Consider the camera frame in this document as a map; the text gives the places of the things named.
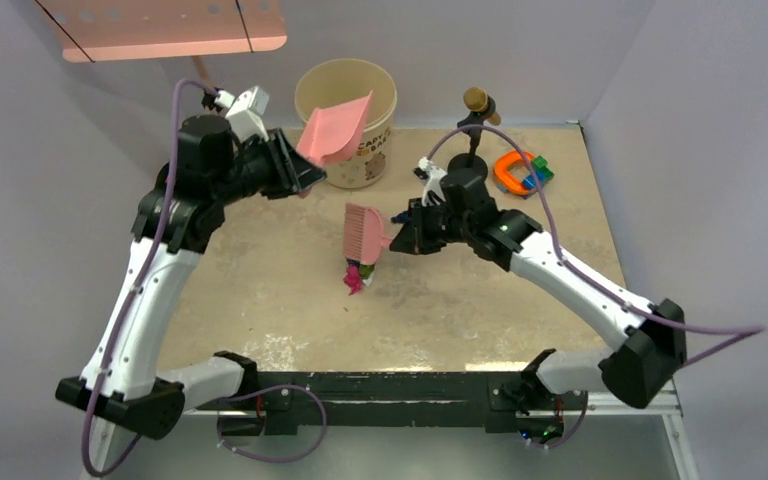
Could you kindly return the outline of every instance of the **cable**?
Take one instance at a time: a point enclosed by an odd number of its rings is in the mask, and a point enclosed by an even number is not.
[[[230,397],[226,400],[228,401],[235,401],[235,402],[241,402],[243,400],[249,400],[254,397],[259,397],[261,395],[267,394],[269,392],[274,392],[276,390],[296,390],[298,392],[302,392],[308,397],[313,400],[313,402],[316,404],[317,407],[319,407],[319,414],[322,417],[322,428],[319,430],[319,435],[316,437],[316,440],[314,440],[313,444],[305,449],[303,452],[298,453],[296,455],[292,455],[289,457],[267,457],[265,455],[259,455],[257,453],[247,452],[245,450],[241,450],[230,443],[228,443],[228,440],[225,439],[225,437],[222,436],[222,429],[219,425],[219,418],[217,417],[216,421],[216,436],[219,437],[219,445],[225,447],[228,449],[231,453],[236,453],[237,455],[242,455],[244,457],[251,458],[252,460],[258,460],[260,462],[266,462],[266,463],[290,463],[295,462],[296,460],[300,460],[311,453],[313,453],[314,450],[316,450],[319,447],[319,444],[322,443],[322,439],[325,438],[325,432],[328,430],[328,417],[325,414],[325,405],[322,404],[322,400],[319,399],[316,395],[313,394],[313,392],[310,392],[306,388],[302,388],[298,385],[276,385],[274,387],[268,387],[264,388],[263,390],[258,390],[254,393],[249,393],[247,395],[241,395],[239,397]]]
[[[131,453],[131,450],[134,449],[134,446],[141,438],[141,435],[136,435],[122,452],[122,455],[107,469],[97,470],[95,466],[93,466],[92,459],[90,458],[90,433],[92,431],[93,414],[95,413],[95,407],[98,403],[98,397],[101,394],[104,380],[107,378],[107,375],[109,375],[110,363],[113,361],[113,351],[116,348],[116,342],[119,341],[122,326],[125,323],[125,319],[128,317],[128,313],[131,309],[131,305],[134,303],[134,298],[136,298],[137,292],[141,290],[142,284],[148,275],[154,256],[157,254],[157,250],[160,248],[160,244],[163,241],[163,233],[166,230],[166,224],[169,223],[169,207],[172,204],[172,194],[175,191],[175,172],[178,166],[178,123],[180,119],[181,90],[187,85],[199,87],[208,93],[216,95],[216,90],[203,85],[201,82],[186,78],[175,84],[175,89],[172,93],[172,145],[169,154],[169,175],[166,180],[166,193],[163,196],[160,220],[157,224],[157,230],[154,232],[154,238],[151,241],[151,248],[149,248],[148,255],[146,255],[142,267],[140,267],[139,272],[137,272],[133,285],[125,295],[122,306],[116,314],[116,320],[113,322],[113,328],[110,330],[110,336],[107,338],[107,344],[104,346],[104,353],[101,357],[101,369],[96,377],[92,392],[90,393],[90,400],[87,403],[87,414],[84,417],[84,428],[81,434],[81,459],[83,460],[84,468],[87,473],[98,478],[113,473],[113,471],[125,461],[125,458]]]
[[[587,414],[587,403],[588,400],[590,400],[590,394],[588,392],[582,392],[582,395],[584,396],[584,399],[581,404],[581,413],[578,415],[578,419],[576,419],[575,423],[572,424],[572,428],[569,429],[569,432],[564,432],[564,435],[560,440],[544,445],[546,449],[551,450],[567,443],[569,439],[575,435],[575,432],[578,431],[578,428],[581,427],[581,424],[584,423],[584,415]]]
[[[510,146],[520,155],[520,157],[528,158],[526,157],[525,152],[523,152],[522,148],[520,148],[520,146],[517,145],[517,143],[511,137],[509,137],[507,134],[505,134],[501,130],[491,127],[489,125],[465,125],[463,127],[452,130],[451,132],[446,134],[443,138],[441,138],[436,145],[434,145],[434,147],[431,149],[431,152],[428,154],[428,157],[426,158],[431,160],[434,154],[437,153],[437,150],[439,150],[440,147],[448,139],[452,138],[454,135],[460,132],[464,132],[471,128],[478,128],[481,130],[487,130],[489,132],[495,133],[504,141],[506,141],[508,144],[510,144]],[[559,262],[561,262],[565,267],[567,267],[578,278],[580,278],[582,281],[584,281],[591,287],[595,288],[604,296],[616,302],[618,305],[622,306],[627,311],[634,313],[635,315],[639,315],[643,318],[646,318],[647,320],[651,320],[661,325],[675,328],[677,330],[683,330],[686,332],[699,333],[703,335],[723,335],[723,336],[732,337],[688,359],[687,362],[685,362],[684,367],[693,365],[694,363],[699,362],[700,360],[703,360],[719,352],[720,350],[723,350],[724,348],[734,345],[735,343],[740,342],[741,340],[745,340],[753,335],[757,335],[765,330],[765,327],[762,325],[758,325],[754,327],[743,327],[743,328],[712,328],[712,327],[687,325],[684,323],[668,320],[666,318],[659,317],[657,315],[654,315],[650,312],[644,311],[634,305],[627,303],[625,300],[622,299],[622,297],[610,291],[608,288],[604,287],[596,280],[590,278],[586,273],[582,272],[575,265],[570,263],[570,261],[567,260],[566,256],[564,256],[563,250],[561,248],[560,238],[558,236],[558,227],[555,224],[555,217],[552,215],[552,211],[549,209],[549,202],[546,199],[546,193],[543,191],[542,182],[540,182],[539,177],[537,176],[537,172],[535,171],[534,166],[531,164],[531,162],[525,162],[525,165],[528,167],[529,173],[531,173],[531,177],[534,179],[534,185],[537,188],[537,194],[540,197],[540,203],[543,205],[543,210],[546,212],[546,219],[549,223],[549,232],[552,234],[552,248],[555,251],[555,256],[558,258]]]

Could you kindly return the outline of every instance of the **white wall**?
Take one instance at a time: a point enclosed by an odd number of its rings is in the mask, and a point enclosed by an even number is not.
[[[768,325],[768,2],[658,1],[584,127],[628,283]],[[702,478],[768,478],[768,332],[677,380]]]
[[[298,123],[299,78],[340,57],[370,60],[393,75],[400,125],[453,125],[464,116],[463,91],[474,84],[496,98],[505,124],[560,123],[593,110],[653,3],[281,0],[286,45],[206,64],[226,88],[267,87],[269,118],[281,123]],[[187,59],[163,63],[191,75]]]
[[[78,473],[80,415],[54,389],[101,336],[168,151],[160,66],[73,68],[39,20],[0,2],[0,478]]]

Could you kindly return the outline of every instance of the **beige surface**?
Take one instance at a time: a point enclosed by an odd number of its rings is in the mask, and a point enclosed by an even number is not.
[[[508,131],[544,155],[556,174],[546,192],[562,244],[622,283],[579,130]],[[443,133],[394,132],[388,170],[367,189],[320,184],[304,200],[257,197],[229,207],[184,289],[160,368],[227,349],[254,358],[262,370],[463,370],[524,364],[549,347],[602,345],[565,306],[465,245],[424,257],[384,252],[372,286],[347,295],[341,256],[346,201],[374,206],[387,217],[404,210],[421,192],[412,168]],[[434,159],[445,167],[466,148],[466,137],[455,137]],[[508,150],[485,134],[479,154],[492,162]],[[518,208],[545,226],[539,199],[488,187],[500,208]],[[389,225],[390,234],[397,231]]]

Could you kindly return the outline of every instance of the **black stand base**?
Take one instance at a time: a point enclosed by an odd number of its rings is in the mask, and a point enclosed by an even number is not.
[[[452,172],[455,170],[460,170],[462,168],[472,168],[472,170],[474,170],[475,173],[481,175],[481,178],[486,180],[487,179],[487,162],[485,162],[484,159],[479,157],[478,155],[475,155],[474,157],[472,157],[472,167],[467,167],[469,162],[470,162],[470,155],[468,153],[459,153],[454,157],[452,157],[452,160],[449,161],[448,171]]]

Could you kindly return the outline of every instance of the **pink ceiling panel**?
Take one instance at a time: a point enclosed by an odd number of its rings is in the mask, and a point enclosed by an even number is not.
[[[278,0],[37,3],[71,62],[262,52],[287,40]]]

